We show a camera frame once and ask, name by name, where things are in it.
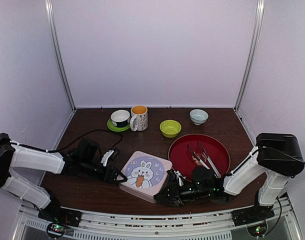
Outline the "silver divided tin box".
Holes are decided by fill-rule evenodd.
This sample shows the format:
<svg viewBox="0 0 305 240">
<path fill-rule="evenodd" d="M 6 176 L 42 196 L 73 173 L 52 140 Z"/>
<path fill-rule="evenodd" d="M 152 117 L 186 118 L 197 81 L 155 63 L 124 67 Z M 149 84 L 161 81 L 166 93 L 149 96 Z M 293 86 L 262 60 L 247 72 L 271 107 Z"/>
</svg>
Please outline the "silver divided tin box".
<svg viewBox="0 0 305 240">
<path fill-rule="evenodd" d="M 119 188 L 126 193 L 129 193 L 135 197 L 138 197 L 142 200 L 145 200 L 150 203 L 156 203 L 157 201 L 154 199 L 154 196 L 158 194 L 161 190 L 161 187 L 153 186 L 148 188 L 140 188 L 135 185 L 119 185 Z"/>
</svg>

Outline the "bunny print tin lid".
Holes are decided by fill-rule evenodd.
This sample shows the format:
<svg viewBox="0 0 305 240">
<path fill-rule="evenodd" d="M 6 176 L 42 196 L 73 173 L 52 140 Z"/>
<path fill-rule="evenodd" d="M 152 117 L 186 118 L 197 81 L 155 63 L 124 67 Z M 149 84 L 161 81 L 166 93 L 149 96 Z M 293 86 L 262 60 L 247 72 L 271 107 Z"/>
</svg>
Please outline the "bunny print tin lid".
<svg viewBox="0 0 305 240">
<path fill-rule="evenodd" d="M 172 162 L 167 159 L 135 151 L 121 170 L 127 177 L 127 181 L 119 185 L 136 186 L 137 188 L 157 186 L 162 189 L 168 178 L 167 171 L 172 167 Z"/>
</svg>

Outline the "white metal tongs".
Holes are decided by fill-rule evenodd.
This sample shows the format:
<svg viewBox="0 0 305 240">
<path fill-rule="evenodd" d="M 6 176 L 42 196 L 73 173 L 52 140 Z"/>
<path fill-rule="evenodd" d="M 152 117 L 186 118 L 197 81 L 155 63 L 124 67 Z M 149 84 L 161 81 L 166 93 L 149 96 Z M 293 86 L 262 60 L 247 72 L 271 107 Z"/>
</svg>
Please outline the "white metal tongs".
<svg viewBox="0 0 305 240">
<path fill-rule="evenodd" d="M 192 155 L 192 159 L 198 166 L 203 166 L 208 170 L 212 170 L 216 178 L 221 178 L 219 170 L 211 160 L 210 156 L 207 154 L 206 149 L 202 145 L 202 143 L 198 140 L 197 147 L 201 151 L 201 153 L 196 153 L 193 147 L 190 144 L 187 144 L 187 150 Z"/>
</svg>

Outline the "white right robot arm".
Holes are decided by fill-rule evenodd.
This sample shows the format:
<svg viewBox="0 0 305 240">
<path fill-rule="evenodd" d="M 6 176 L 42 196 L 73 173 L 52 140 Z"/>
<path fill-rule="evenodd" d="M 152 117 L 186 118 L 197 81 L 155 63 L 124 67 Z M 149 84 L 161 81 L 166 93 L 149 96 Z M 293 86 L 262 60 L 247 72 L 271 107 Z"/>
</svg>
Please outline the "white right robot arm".
<svg viewBox="0 0 305 240">
<path fill-rule="evenodd" d="M 249 209 L 249 217 L 259 221 L 268 213 L 290 178 L 305 167 L 299 141 L 293 134 L 260 133 L 248 156 L 233 170 L 221 178 L 203 166 L 192 171 L 191 182 L 184 181 L 169 170 L 166 186 L 154 195 L 158 203 L 173 207 L 199 199 L 228 203 L 233 197 L 262 174 L 267 174 L 263 186 L 255 197 L 255 205 Z"/>
</svg>

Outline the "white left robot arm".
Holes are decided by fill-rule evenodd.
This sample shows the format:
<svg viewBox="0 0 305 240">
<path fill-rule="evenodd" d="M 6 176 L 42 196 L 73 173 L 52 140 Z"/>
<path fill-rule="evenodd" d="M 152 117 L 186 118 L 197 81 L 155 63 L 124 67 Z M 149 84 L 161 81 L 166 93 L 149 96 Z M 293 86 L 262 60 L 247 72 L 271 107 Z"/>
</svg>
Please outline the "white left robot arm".
<svg viewBox="0 0 305 240">
<path fill-rule="evenodd" d="M 80 176 L 108 184 L 119 184 L 127 177 L 111 165 L 119 154 L 113 145 L 102 153 L 100 145 L 82 134 L 75 139 L 78 146 L 68 150 L 48 150 L 19 143 L 12 140 L 7 133 L 0 133 L 0 189 L 32 203 L 44 210 L 53 222 L 60 222 L 65 212 L 50 190 L 37 186 L 24 175 L 28 170 L 48 172 L 55 175 Z"/>
</svg>

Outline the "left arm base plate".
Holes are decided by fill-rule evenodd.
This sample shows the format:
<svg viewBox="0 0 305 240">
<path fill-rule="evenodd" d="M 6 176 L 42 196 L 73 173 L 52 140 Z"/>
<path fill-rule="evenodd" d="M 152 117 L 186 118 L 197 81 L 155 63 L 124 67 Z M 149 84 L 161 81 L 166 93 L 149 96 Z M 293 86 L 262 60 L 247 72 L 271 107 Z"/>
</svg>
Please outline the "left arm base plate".
<svg viewBox="0 0 305 240">
<path fill-rule="evenodd" d="M 78 227 L 82 218 L 82 212 L 62 208 L 60 206 L 47 206 L 38 210 L 38 217 L 61 226 Z"/>
</svg>

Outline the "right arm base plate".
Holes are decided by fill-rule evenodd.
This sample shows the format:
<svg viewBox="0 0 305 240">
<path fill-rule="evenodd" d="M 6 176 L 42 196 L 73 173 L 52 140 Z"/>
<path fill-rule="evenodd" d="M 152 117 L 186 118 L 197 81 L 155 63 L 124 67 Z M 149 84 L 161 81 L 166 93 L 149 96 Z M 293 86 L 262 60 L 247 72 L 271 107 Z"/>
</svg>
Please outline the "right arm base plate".
<svg viewBox="0 0 305 240">
<path fill-rule="evenodd" d="M 272 218 L 275 216 L 275 213 L 271 206 L 254 205 L 234 210 L 231 212 L 231 215 L 234 225 L 237 227 Z"/>
</svg>

